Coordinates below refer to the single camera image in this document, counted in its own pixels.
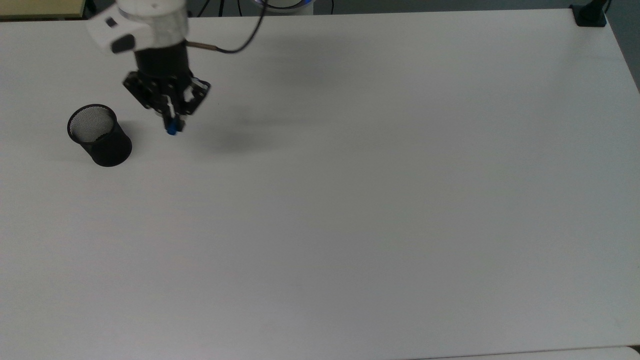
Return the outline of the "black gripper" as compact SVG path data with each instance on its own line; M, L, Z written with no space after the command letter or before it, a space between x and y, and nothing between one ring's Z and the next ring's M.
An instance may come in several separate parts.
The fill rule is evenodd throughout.
M186 43L134 51L134 57L137 71L125 76L123 86L142 107L171 120L170 97L158 84L170 82L179 96L176 131L183 132L186 119L198 110L211 89L210 82L192 79Z

